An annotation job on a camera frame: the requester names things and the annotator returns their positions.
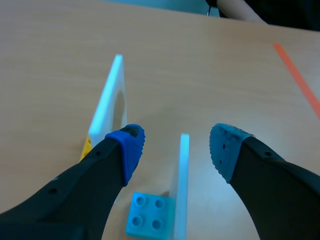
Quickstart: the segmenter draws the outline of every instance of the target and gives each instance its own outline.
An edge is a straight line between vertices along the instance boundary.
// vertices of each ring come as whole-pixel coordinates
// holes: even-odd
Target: blue rubber fingertip
[[[137,124],[129,124],[126,127],[138,128],[136,137],[124,131],[113,131],[108,133],[105,138],[110,138],[118,141],[121,145],[122,157],[122,175],[124,186],[128,185],[138,163],[142,156],[142,150],[145,144],[145,131]]]
[[[227,183],[233,176],[243,141],[254,137],[235,126],[217,123],[210,132],[211,160]]]

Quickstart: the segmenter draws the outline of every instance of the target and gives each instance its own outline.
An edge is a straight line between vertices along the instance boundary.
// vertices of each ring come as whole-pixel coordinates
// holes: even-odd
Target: screw hole
[[[156,200],[154,204],[155,204],[155,207],[158,209],[162,209],[165,206],[165,203],[162,200]]]
[[[133,219],[132,219],[132,225],[134,227],[139,227],[140,225],[142,224],[142,218],[140,216],[135,216]]]
[[[138,196],[138,197],[136,198],[135,202],[136,202],[136,204],[137,204],[138,206],[141,207],[141,206],[143,206],[143,205],[146,204],[146,199],[145,199],[144,197],[142,197],[142,196]]]
[[[152,222],[152,227],[154,230],[159,230],[161,228],[161,221],[160,220],[154,220]]]
[[[56,188],[52,188],[48,191],[48,194],[56,194],[58,190]]]

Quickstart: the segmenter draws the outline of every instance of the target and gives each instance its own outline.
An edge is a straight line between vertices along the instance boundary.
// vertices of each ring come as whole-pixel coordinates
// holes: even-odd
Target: person
[[[320,0],[206,0],[220,17],[320,31]]]

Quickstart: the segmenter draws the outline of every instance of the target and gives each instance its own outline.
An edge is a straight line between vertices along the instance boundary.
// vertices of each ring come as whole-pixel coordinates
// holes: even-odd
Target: person's arm
[[[217,0],[217,7],[230,19],[266,23],[244,0]]]

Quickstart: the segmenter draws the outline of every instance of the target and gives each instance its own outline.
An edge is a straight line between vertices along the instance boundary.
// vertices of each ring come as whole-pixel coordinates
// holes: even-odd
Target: textured grip pad
[[[217,123],[210,132],[210,154],[212,163],[227,183],[234,173],[242,142],[254,137],[241,129]]]

